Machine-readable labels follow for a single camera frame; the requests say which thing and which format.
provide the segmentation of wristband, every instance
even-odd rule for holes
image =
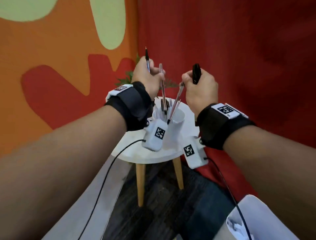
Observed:
[[[109,92],[106,104],[114,107],[124,118],[127,131],[143,129],[147,124],[152,101],[141,82],[125,84]]]
[[[226,139],[239,128],[254,125],[248,116],[228,104],[211,104],[197,117],[202,144],[223,150]]]

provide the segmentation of white tabletop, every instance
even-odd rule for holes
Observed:
[[[161,107],[160,99],[161,97],[159,97],[159,99],[155,98],[155,104],[157,105],[158,109],[160,109]],[[189,106],[184,103],[180,103],[179,109],[181,109],[185,113],[185,120],[181,130],[182,137],[198,136],[199,127],[195,126],[194,113],[190,110]],[[125,133],[125,135],[117,144],[111,155],[116,156],[127,145],[131,144],[136,140],[143,139],[144,135],[145,130],[143,129]],[[179,143],[176,143],[174,148],[162,148],[159,152],[153,152],[146,148],[143,148],[142,142],[137,142],[128,147],[125,151],[123,151],[118,158],[127,162],[150,164],[165,162],[176,157],[179,157],[182,154],[183,150]]]

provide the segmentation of hand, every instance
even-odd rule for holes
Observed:
[[[191,111],[199,113],[212,103],[218,103],[218,83],[207,71],[201,69],[202,75],[197,85],[192,81],[192,70],[182,74],[182,81],[186,86],[186,103]]]
[[[151,59],[149,59],[149,66],[150,73],[147,69],[145,57],[141,57],[133,72],[132,83],[138,81],[144,84],[151,100],[154,100],[159,91],[161,80],[165,80],[166,72],[159,73],[159,68],[154,67],[154,61]]]

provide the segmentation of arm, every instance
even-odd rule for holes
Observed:
[[[204,70],[197,85],[191,77],[192,71],[183,74],[182,80],[186,101],[198,116],[205,107],[218,103],[218,84]],[[316,149],[255,126],[233,132],[223,149],[288,228],[299,237],[315,235]]]
[[[133,81],[151,99],[164,74],[145,57]],[[74,204],[126,132],[111,106],[69,123],[0,159],[0,239],[41,239]]]

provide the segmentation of right arm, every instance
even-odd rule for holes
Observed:
[[[218,103],[218,85],[203,70],[194,85],[191,74],[183,74],[182,79],[187,87],[186,101],[198,116],[206,106]],[[316,149],[255,126],[233,132],[223,149],[288,228],[302,239],[315,235]]]

